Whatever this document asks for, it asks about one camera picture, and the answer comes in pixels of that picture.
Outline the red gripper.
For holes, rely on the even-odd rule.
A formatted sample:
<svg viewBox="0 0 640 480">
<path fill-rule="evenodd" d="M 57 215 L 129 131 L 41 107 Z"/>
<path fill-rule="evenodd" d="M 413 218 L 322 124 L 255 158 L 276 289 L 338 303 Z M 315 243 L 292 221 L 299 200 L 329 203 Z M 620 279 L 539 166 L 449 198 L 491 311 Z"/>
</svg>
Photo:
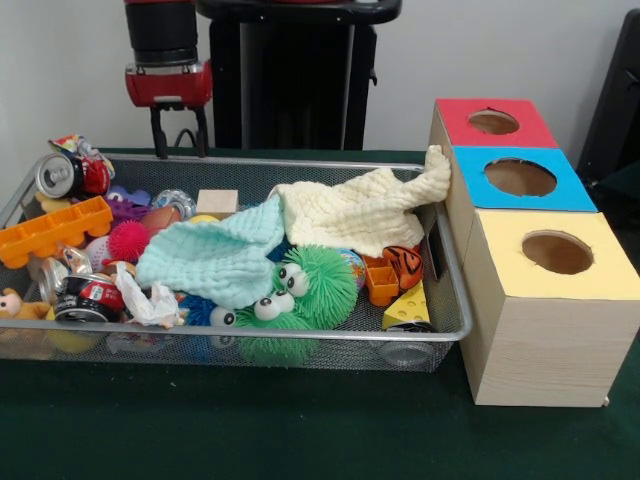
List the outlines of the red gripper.
<svg viewBox="0 0 640 480">
<path fill-rule="evenodd" d="M 205 107 L 212 97 L 213 74 L 211 61 L 168 67 L 142 67 L 134 63 L 125 69 L 126 89 L 136 107 L 151 107 L 150 121 L 155 154 L 167 159 L 167 140 L 161 126 L 164 104 L 193 107 L 197 130 L 195 148 L 199 157 L 208 153 L 208 128 Z"/>
</svg>

